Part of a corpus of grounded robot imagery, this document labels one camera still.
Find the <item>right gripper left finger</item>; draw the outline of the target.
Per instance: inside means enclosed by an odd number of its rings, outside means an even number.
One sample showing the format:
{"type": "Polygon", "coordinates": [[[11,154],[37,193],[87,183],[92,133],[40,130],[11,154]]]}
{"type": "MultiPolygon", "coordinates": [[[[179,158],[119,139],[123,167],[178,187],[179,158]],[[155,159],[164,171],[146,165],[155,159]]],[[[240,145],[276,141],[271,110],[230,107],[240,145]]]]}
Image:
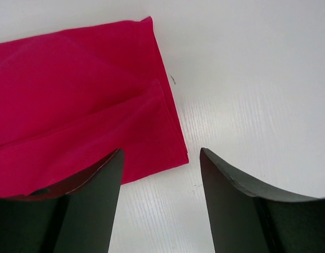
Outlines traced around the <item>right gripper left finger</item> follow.
{"type": "Polygon", "coordinates": [[[51,186],[0,198],[0,252],[107,252],[124,161],[117,149],[51,186]]]}

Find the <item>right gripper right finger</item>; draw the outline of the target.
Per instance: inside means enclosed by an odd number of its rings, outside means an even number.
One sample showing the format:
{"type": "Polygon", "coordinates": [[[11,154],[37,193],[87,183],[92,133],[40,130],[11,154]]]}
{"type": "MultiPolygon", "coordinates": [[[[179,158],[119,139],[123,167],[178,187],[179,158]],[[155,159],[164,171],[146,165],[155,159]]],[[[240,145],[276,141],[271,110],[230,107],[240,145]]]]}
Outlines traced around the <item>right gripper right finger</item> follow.
{"type": "Polygon", "coordinates": [[[216,252],[325,252],[325,198],[272,186],[207,148],[200,166],[216,252]]]}

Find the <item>red t-shirt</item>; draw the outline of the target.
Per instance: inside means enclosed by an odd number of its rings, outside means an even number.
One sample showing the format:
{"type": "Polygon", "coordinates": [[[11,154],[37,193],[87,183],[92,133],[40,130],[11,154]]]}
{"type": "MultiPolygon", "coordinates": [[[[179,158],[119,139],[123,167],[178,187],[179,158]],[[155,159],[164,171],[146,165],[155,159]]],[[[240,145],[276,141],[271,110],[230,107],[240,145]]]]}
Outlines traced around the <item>red t-shirt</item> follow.
{"type": "Polygon", "coordinates": [[[189,162],[151,17],[0,43],[1,198],[116,149],[124,184],[189,162]]]}

